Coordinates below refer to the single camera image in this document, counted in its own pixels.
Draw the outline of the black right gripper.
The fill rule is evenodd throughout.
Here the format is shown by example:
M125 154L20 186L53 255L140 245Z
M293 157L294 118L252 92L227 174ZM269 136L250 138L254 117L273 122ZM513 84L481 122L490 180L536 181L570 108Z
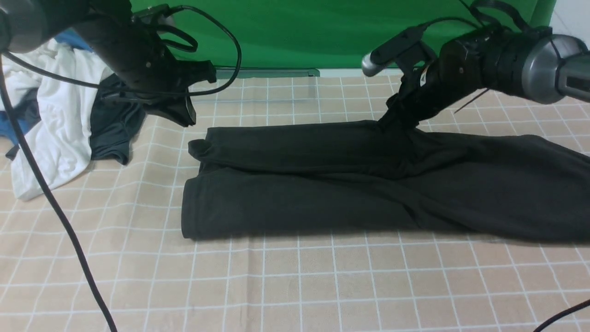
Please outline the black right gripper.
M418 63L402 76L400 89L388 99L388 109L378 120L379 127L382 130L415 128L422 120L433 118L482 88L478 60L480 47L488 35L489 28L467 32L445 43L438 55L427 45L432 58Z

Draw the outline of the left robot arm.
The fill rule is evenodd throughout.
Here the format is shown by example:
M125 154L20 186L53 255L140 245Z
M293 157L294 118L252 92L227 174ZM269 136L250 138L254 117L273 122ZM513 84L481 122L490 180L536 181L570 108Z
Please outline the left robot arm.
M181 6L133 12L128 0L3 0L1 49L28 53L72 28L120 83L100 83L105 103L139 103L146 113L179 126L196 123L189 96L194 83L217 81L209 60L176 59L171 48L196 52L198 42L168 25Z

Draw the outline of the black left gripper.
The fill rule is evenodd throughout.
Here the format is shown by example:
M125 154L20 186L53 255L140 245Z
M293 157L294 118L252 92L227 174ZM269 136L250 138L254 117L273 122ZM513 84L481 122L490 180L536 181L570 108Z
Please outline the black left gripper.
M209 60L177 59L170 48L196 51L198 42L165 23L179 6L154 6L133 12L130 5L91 5L76 24L76 32L95 54L124 82L130 92L112 92L114 101L136 101L150 115L183 127L196 123L188 96L194 83L217 81Z

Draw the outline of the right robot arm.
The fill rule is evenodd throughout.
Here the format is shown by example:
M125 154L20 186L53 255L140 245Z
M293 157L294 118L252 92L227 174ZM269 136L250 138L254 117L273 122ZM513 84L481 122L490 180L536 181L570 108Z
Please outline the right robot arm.
M511 32L487 26L445 43L439 55L411 27L374 50L368 63L396 63L400 90L386 103L382 128L413 128L479 89L548 105L563 97L589 101L589 49L550 27Z

